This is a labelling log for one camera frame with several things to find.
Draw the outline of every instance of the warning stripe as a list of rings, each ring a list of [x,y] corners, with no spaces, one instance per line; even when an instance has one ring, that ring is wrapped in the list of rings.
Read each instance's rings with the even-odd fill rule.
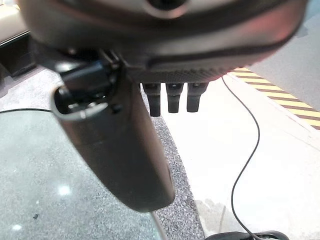
[[[249,69],[242,67],[236,68],[230,72],[232,75],[243,80],[251,87],[262,92],[264,95],[281,105],[300,119],[303,119],[312,127],[320,130],[320,112],[312,108],[310,105],[300,101],[295,96],[287,93],[280,87],[274,85],[263,77],[255,74]]]

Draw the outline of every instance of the glass surface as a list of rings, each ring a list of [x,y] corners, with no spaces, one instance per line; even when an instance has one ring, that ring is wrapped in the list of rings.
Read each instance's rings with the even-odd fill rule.
[[[163,239],[150,213],[102,185],[50,112],[0,113],[0,166],[0,239]]]

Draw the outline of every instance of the floor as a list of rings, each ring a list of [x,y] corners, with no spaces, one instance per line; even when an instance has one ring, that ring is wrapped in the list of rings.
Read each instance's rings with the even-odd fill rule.
[[[320,135],[243,81],[226,76],[232,90],[256,116],[261,139],[238,182],[234,206],[252,231],[277,230],[291,240],[320,239]],[[242,231],[231,212],[231,189],[251,154],[257,129],[219,79],[187,113],[162,115],[182,158],[206,236]]]
[[[250,70],[320,111],[320,1],[310,0],[304,23],[290,42]]]

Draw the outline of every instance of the black cable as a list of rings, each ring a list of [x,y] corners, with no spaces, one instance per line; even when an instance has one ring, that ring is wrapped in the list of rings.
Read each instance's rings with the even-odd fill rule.
[[[253,115],[253,113],[250,111],[250,109],[244,104],[243,101],[240,100],[240,98],[235,95],[235,93],[229,88],[229,86],[226,84],[225,82],[225,79],[224,77],[222,76],[222,81],[224,83],[224,85],[226,86],[226,88],[230,91],[230,93],[242,104],[242,106],[244,106],[244,108],[248,111],[248,113],[251,115],[251,117],[253,118],[254,122],[255,122],[255,125],[256,125],[256,128],[257,128],[257,132],[258,132],[258,137],[257,137],[257,140],[256,140],[256,144],[255,144],[255,147],[250,155],[250,157],[248,158],[248,160],[246,161],[244,167],[242,168],[241,172],[239,173],[238,177],[236,178],[234,184],[233,184],[233,187],[232,187],[232,191],[231,191],[231,209],[232,209],[232,213],[235,217],[235,219],[237,220],[237,222],[241,225],[241,227],[243,227],[244,230],[246,230],[246,232],[248,234],[250,234],[250,236],[253,238],[253,239],[256,239],[256,240],[263,240],[262,238],[258,237],[257,235],[255,235],[254,233],[252,233],[242,222],[241,220],[239,219],[239,217],[237,216],[236,214],[236,211],[235,211],[235,207],[234,207],[234,193],[235,193],[235,188],[237,186],[237,183],[239,181],[239,179],[241,178],[242,174],[244,173],[247,165],[249,164],[251,158],[253,157],[253,155],[255,154],[257,148],[258,148],[258,145],[259,145],[259,142],[260,142],[260,127],[259,127],[259,124],[257,122],[257,119],[256,117]]]
[[[42,109],[42,108],[16,108],[16,109],[0,111],[0,114],[11,113],[11,112],[19,112],[19,111],[38,111],[38,112],[51,113],[50,110]]]

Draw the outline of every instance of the hazard tape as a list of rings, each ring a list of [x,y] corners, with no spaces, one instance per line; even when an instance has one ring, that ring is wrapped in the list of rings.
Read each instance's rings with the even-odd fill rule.
[[[247,68],[236,68],[230,72],[232,75],[243,80],[251,87],[262,92],[264,95],[281,105],[300,119],[303,119],[312,127],[320,130],[320,112],[300,101],[295,96],[287,93],[263,77],[255,74]]]

